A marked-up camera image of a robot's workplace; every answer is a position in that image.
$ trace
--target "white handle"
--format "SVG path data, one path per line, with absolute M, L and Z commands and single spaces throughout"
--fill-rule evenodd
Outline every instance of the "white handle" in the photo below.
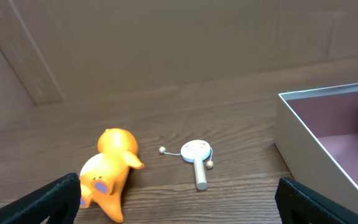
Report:
M 194 158 L 194 173 L 196 174 L 196 185 L 198 190 L 205 190 L 208 187 L 208 183 L 205 177 L 203 159 L 196 155 Z

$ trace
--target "stuffed animal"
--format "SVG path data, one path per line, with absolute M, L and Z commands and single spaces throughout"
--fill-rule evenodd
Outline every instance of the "stuffed animal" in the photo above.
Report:
M 122 223 L 121 193 L 129 168 L 142 169 L 135 137 L 126 130 L 107 129 L 98 141 L 99 154 L 89 159 L 80 173 L 81 208 L 92 201 L 115 222 Z

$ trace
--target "wooden table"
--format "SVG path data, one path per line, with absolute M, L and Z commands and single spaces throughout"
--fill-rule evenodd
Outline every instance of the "wooden table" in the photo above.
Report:
M 126 223 L 280 223 L 274 193 L 290 172 L 273 142 L 277 94 L 352 82 L 358 59 L 39 107 L 0 131 L 0 207 L 79 173 L 99 135 L 123 128 L 146 165 L 127 181 Z M 204 192 L 191 164 L 158 153 L 179 152 L 192 139 L 214 149 Z M 94 204 L 76 223 L 112 221 Z

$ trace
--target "white string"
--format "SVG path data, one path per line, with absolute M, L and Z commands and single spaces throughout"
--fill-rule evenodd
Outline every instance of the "white string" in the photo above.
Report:
M 212 147 L 209 147 L 211 149 L 211 156 L 209 157 L 209 161 L 212 161 L 212 155 L 213 155 L 213 150 Z M 180 156 L 180 153 L 171 153 L 171 152 L 164 152 L 164 154 L 168 154 L 168 155 L 172 155 L 172 156 Z

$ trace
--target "white box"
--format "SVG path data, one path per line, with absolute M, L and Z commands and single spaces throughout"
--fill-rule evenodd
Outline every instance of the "white box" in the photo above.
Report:
M 358 213 L 358 83 L 279 94 L 275 143 L 297 181 Z

